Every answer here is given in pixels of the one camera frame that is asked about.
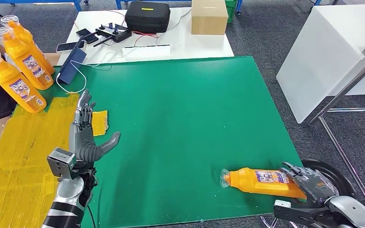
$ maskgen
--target white power strip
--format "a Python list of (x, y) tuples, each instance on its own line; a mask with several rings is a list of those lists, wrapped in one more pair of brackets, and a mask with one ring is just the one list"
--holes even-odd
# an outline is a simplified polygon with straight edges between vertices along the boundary
[(164, 57), (172, 54), (170, 44), (148, 46), (126, 46), (122, 48), (125, 59), (147, 59), (148, 57)]

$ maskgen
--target robotic arm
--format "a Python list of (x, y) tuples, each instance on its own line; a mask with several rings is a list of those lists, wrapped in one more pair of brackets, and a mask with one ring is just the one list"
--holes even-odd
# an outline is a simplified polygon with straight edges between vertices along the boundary
[(120, 132), (97, 146), (93, 139), (92, 116), (95, 102), (85, 90), (80, 96), (75, 119), (69, 131), (70, 152), (56, 148), (48, 157), (54, 176), (60, 177), (54, 198), (42, 228), (79, 228), (85, 209), (93, 197), (98, 182), (94, 162), (117, 146)]
[(307, 196), (310, 208), (293, 208), (290, 202), (277, 200), (276, 218), (312, 228), (365, 228), (365, 202), (340, 196), (335, 186), (319, 171), (284, 162), (285, 172)]

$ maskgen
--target green mat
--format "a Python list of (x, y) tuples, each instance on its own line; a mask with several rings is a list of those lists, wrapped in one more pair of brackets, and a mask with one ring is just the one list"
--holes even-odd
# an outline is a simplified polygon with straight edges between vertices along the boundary
[[(102, 228), (272, 212), (277, 197), (220, 186), (223, 168), (301, 165), (252, 57), (81, 67), (96, 111), (108, 110), (119, 145), (96, 162), (90, 203)], [(77, 75), (71, 86), (83, 87)], [(45, 97), (65, 95), (58, 86)], [(82, 227), (92, 227), (86, 212)]]

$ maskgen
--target green crate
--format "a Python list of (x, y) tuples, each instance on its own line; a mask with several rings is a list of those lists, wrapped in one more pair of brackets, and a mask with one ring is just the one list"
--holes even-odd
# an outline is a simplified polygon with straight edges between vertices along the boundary
[(226, 4), (226, 7), (236, 8), (237, 0), (225, 0), (224, 3)]
[(236, 6), (227, 6), (226, 5), (226, 9), (227, 9), (227, 15), (229, 16), (229, 18), (227, 19), (227, 23), (231, 23), (233, 21), (233, 17), (234, 14), (236, 12)]

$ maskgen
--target lying bottle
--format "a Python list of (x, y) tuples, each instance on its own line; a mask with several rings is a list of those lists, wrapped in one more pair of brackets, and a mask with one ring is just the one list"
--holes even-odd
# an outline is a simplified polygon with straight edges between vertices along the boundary
[(44, 90), (52, 86), (54, 80), (35, 57), (37, 56), (35, 51), (16, 38), (10, 28), (0, 28), (0, 38), (3, 40), (6, 53), (35, 88)]
[(243, 192), (306, 199), (305, 194), (284, 172), (278, 170), (221, 171), (221, 186), (235, 187)]
[(6, 15), (0, 19), (0, 23), (13, 30), (16, 38), (23, 41), (30, 48), (31, 52), (35, 54), (35, 58), (42, 63), (50, 75), (55, 73), (53, 66), (48, 62), (44, 54), (34, 42), (33, 35), (19, 23), (18, 17), (15, 15)]
[(0, 56), (0, 86), (26, 111), (38, 113), (47, 106), (41, 94), (12, 64)]

